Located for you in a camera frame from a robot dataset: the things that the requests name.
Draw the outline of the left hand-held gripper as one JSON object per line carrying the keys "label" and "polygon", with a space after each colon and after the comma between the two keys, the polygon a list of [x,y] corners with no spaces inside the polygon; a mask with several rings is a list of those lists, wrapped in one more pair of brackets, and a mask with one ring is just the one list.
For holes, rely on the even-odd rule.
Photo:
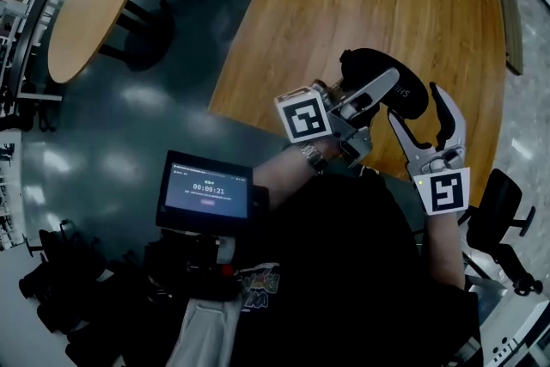
{"label": "left hand-held gripper", "polygon": [[310,86],[292,90],[275,98],[280,119],[291,143],[332,136],[339,141],[351,166],[361,162],[372,150],[370,123],[364,114],[372,109],[400,79],[390,68],[354,90],[344,91],[316,80]]}

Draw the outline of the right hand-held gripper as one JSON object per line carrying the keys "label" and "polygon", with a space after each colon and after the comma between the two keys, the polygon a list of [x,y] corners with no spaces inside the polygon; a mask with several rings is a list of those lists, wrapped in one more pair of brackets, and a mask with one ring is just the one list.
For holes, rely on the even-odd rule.
{"label": "right hand-held gripper", "polygon": [[405,121],[388,110],[400,147],[407,157],[407,171],[422,200],[425,213],[438,215],[465,211],[469,205],[470,168],[464,165],[467,125],[453,98],[439,85],[430,82],[440,130],[437,147],[420,143]]}

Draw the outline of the black soft pouch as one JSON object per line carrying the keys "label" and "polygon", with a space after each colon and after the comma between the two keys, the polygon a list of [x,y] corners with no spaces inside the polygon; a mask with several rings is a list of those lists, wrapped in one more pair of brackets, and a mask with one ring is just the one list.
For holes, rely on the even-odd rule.
{"label": "black soft pouch", "polygon": [[381,103],[397,112],[403,119],[417,119],[427,109],[428,91],[421,80],[407,66],[384,52],[372,48],[345,50],[340,56],[344,90],[358,89],[390,68],[395,68],[400,78],[382,97]]}

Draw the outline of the person's right forearm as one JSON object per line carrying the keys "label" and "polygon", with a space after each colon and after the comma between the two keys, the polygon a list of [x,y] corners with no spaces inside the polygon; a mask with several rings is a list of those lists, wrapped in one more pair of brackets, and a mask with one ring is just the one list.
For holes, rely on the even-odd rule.
{"label": "person's right forearm", "polygon": [[465,288],[461,238],[456,212],[428,216],[423,253],[432,278],[440,284]]}

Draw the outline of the person's left forearm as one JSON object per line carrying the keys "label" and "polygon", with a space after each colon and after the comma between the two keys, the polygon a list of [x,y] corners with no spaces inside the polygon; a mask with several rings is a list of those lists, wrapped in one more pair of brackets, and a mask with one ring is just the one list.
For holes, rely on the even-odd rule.
{"label": "person's left forearm", "polygon": [[[328,162],[340,154],[339,141],[334,137],[305,142],[312,143]],[[254,184],[267,189],[270,210],[279,207],[317,175],[296,144],[254,168]]]}

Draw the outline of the silver wristwatch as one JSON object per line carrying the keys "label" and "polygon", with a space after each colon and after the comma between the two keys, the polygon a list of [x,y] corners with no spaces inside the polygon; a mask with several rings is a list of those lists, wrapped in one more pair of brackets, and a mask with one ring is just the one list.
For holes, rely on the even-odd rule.
{"label": "silver wristwatch", "polygon": [[302,152],[309,165],[317,174],[322,174],[328,166],[327,159],[323,154],[310,142],[300,142],[296,147]]}

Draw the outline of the wooden plank bench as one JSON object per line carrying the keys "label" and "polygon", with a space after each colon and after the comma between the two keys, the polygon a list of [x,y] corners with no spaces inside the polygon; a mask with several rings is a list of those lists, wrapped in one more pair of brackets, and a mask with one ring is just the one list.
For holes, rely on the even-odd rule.
{"label": "wooden plank bench", "polygon": [[506,65],[516,76],[523,74],[523,36],[517,0],[500,0],[504,23]]}

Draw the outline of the person's black shirt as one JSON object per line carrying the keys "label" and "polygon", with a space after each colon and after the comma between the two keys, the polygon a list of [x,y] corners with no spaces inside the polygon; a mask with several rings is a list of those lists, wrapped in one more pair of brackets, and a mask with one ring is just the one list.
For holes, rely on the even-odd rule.
{"label": "person's black shirt", "polygon": [[316,176],[236,243],[230,367],[483,367],[477,297],[428,273],[383,178]]}

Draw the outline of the black monitor screen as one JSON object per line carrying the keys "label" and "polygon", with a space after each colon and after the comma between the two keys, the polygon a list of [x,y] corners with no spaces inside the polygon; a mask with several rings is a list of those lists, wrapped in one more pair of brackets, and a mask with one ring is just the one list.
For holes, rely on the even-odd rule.
{"label": "black monitor screen", "polygon": [[156,225],[211,235],[239,235],[253,224],[253,170],[170,150]]}

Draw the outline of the white desk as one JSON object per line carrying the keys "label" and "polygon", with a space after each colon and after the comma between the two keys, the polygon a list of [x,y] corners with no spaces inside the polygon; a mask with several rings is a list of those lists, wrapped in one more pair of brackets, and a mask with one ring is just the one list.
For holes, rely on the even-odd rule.
{"label": "white desk", "polygon": [[550,367],[550,299],[487,280],[478,295],[484,367]]}

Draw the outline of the round wooden table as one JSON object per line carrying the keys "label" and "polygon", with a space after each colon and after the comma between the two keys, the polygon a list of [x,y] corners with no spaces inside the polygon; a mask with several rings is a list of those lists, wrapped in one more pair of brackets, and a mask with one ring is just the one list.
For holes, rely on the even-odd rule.
{"label": "round wooden table", "polygon": [[[145,40],[145,52],[108,45],[117,26]],[[171,16],[155,15],[131,0],[64,0],[48,46],[48,71],[54,82],[67,83],[98,54],[127,64],[148,63],[154,51],[165,53],[173,36]]]}

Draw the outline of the person's light grey trousers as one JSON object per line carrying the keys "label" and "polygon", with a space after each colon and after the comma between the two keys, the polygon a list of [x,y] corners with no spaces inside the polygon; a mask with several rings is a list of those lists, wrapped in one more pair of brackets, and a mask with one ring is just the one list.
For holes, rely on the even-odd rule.
{"label": "person's light grey trousers", "polygon": [[227,302],[191,298],[166,367],[229,367],[242,296]]}

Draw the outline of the dark desk divider panel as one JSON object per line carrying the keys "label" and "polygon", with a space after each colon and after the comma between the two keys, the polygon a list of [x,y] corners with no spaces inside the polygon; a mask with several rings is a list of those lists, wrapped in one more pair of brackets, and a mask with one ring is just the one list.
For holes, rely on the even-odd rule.
{"label": "dark desk divider panel", "polygon": [[32,47],[32,38],[35,29],[40,24],[40,19],[43,16],[47,3],[48,0],[34,1],[22,29],[21,36],[17,41],[14,59],[8,77],[8,91],[13,97],[17,97],[21,90],[25,66]]}

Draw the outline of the black backpack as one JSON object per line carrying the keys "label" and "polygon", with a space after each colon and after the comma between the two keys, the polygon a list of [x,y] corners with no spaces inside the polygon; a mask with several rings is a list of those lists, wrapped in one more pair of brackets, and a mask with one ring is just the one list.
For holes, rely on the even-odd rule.
{"label": "black backpack", "polygon": [[79,233],[39,231],[40,244],[24,243],[40,264],[18,286],[38,302],[37,316],[50,333],[63,334],[76,367],[117,367],[133,334],[143,294],[140,274],[128,262],[107,261]]}

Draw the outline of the black monitor mount rig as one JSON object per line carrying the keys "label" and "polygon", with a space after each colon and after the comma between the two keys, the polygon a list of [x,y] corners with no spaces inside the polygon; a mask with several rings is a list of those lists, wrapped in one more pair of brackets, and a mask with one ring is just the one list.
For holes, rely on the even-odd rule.
{"label": "black monitor mount rig", "polygon": [[235,265],[251,250],[269,207],[269,191],[254,185],[237,197],[244,217],[231,217],[227,208],[217,211],[217,201],[181,187],[162,188],[156,211],[161,238],[146,247],[145,265],[151,282],[168,296],[237,298]]}

